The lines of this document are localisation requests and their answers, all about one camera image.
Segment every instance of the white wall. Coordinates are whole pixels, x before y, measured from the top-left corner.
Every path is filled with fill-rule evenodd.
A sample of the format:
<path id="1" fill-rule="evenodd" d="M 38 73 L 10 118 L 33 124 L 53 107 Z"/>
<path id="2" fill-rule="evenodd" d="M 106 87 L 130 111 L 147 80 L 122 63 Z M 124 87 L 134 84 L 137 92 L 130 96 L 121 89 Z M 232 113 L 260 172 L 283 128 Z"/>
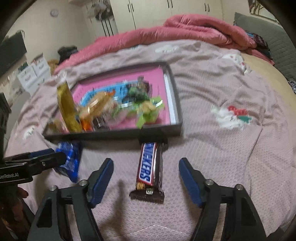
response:
<path id="1" fill-rule="evenodd" d="M 56 18 L 50 10 L 57 9 Z M 46 60 L 59 59 L 57 50 L 62 46 L 76 45 L 81 49 L 92 43 L 82 9 L 69 4 L 67 0 L 37 0 L 8 32 L 13 35 L 17 30 L 25 31 L 27 60 L 44 53 Z"/>
<path id="2" fill-rule="evenodd" d="M 276 24 L 277 26 L 280 26 L 274 21 L 268 20 L 266 18 L 262 18 L 260 16 L 251 15 L 248 0 L 221 0 L 221 1 L 222 1 L 222 7 L 223 7 L 223 20 L 229 24 L 233 24 L 234 14 L 235 12 L 238 12 L 246 16 L 259 18 L 267 22 Z"/>
<path id="3" fill-rule="evenodd" d="M 266 8 L 260 10 L 260 15 L 277 21 L 276 17 L 273 16 Z"/>

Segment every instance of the blue snack bag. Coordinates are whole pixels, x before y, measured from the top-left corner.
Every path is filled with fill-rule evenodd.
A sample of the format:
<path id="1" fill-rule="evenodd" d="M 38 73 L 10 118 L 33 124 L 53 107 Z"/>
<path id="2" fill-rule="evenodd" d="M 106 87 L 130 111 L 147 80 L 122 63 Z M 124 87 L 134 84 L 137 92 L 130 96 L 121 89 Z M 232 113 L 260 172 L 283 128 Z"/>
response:
<path id="1" fill-rule="evenodd" d="M 59 174 L 69 177 L 71 182 L 76 183 L 78 180 L 78 170 L 82 152 L 81 143 L 60 142 L 56 152 L 65 153 L 67 160 L 64 165 L 55 167 L 54 170 Z"/>

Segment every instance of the gray headboard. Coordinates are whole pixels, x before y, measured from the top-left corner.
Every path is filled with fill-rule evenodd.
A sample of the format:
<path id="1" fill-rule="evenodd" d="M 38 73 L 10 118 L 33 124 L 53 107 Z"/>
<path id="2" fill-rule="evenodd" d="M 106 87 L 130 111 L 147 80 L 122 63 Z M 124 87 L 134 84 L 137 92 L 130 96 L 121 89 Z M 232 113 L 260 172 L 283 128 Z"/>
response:
<path id="1" fill-rule="evenodd" d="M 296 48 L 283 28 L 263 19 L 235 13 L 234 22 L 245 31 L 264 38 L 275 67 L 287 78 L 296 80 Z"/>

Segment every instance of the candy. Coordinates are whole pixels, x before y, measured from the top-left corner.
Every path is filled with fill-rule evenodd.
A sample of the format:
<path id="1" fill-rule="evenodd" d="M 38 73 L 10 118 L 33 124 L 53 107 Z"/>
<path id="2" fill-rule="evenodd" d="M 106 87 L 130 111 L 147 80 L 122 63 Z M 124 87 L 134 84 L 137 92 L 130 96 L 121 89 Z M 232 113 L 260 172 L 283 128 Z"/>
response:
<path id="1" fill-rule="evenodd" d="M 73 183 L 78 180 L 78 170 L 81 158 L 82 146 L 81 143 L 60 142 L 56 152 L 64 152 L 67 155 L 67 161 L 64 165 L 55 167 L 54 170 L 67 176 Z"/>
<path id="2" fill-rule="evenodd" d="M 59 110 L 69 132 L 81 132 L 82 126 L 67 82 L 57 87 Z"/>
<path id="3" fill-rule="evenodd" d="M 81 119 L 81 125 L 84 131 L 93 131 L 90 119 Z"/>
<path id="4" fill-rule="evenodd" d="M 158 96 L 149 101 L 142 102 L 137 108 L 138 120 L 136 126 L 141 129 L 144 124 L 153 124 L 156 122 L 159 112 L 164 109 L 162 99 Z"/>
<path id="5" fill-rule="evenodd" d="M 136 83 L 127 84 L 127 95 L 122 99 L 122 103 L 141 103 L 151 98 L 152 86 L 144 81 L 144 76 L 139 76 Z"/>
<path id="6" fill-rule="evenodd" d="M 108 128 L 105 124 L 105 121 L 102 117 L 95 117 L 92 121 L 93 129 L 99 130 L 99 129 L 106 129 Z"/>
<path id="7" fill-rule="evenodd" d="M 105 111 L 110 112 L 115 103 L 113 96 L 115 91 L 112 92 L 98 92 L 87 104 L 80 110 L 79 117 L 81 120 L 86 119 L 92 122 L 95 116 L 101 116 Z"/>
<path id="8" fill-rule="evenodd" d="M 164 192 L 161 188 L 163 175 L 163 144 L 147 142 L 142 144 L 136 189 L 131 191 L 131 199 L 162 203 Z"/>

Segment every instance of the gold candy wrapper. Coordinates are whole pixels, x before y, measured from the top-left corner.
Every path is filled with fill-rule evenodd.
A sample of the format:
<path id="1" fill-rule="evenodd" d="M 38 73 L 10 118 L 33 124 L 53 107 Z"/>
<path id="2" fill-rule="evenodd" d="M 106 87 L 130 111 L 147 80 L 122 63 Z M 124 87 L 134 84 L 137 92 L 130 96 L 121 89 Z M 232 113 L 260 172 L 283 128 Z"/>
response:
<path id="1" fill-rule="evenodd" d="M 57 101 L 68 131 L 82 132 L 78 112 L 67 82 L 57 87 Z"/>
<path id="2" fill-rule="evenodd" d="M 88 105 L 81 109 L 79 117 L 82 122 L 91 123 L 94 117 L 102 116 L 105 112 L 110 112 L 116 105 L 116 102 L 113 100 L 114 94 L 115 91 L 97 93 Z"/>

